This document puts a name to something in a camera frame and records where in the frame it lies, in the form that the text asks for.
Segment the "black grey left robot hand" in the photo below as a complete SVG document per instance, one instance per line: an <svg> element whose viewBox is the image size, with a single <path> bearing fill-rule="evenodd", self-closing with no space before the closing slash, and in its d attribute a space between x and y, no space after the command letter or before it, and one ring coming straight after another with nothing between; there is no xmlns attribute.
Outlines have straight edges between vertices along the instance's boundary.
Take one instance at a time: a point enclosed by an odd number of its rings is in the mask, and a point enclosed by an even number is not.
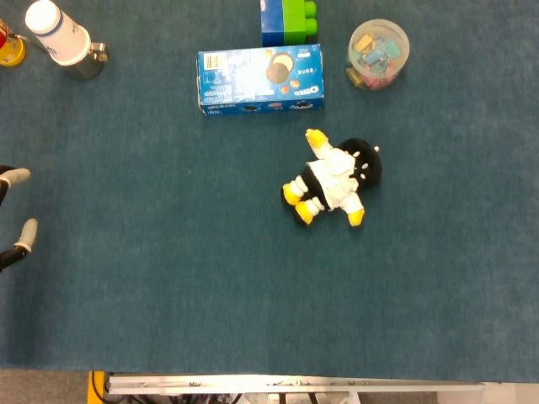
<svg viewBox="0 0 539 404"><path fill-rule="evenodd" d="M31 172L23 167L1 166L1 202L6 197L8 190L14 185L29 179ZM20 238L13 247L1 252L1 271L24 259L32 252L37 236L39 222L35 218L28 219L22 228Z"/></svg>

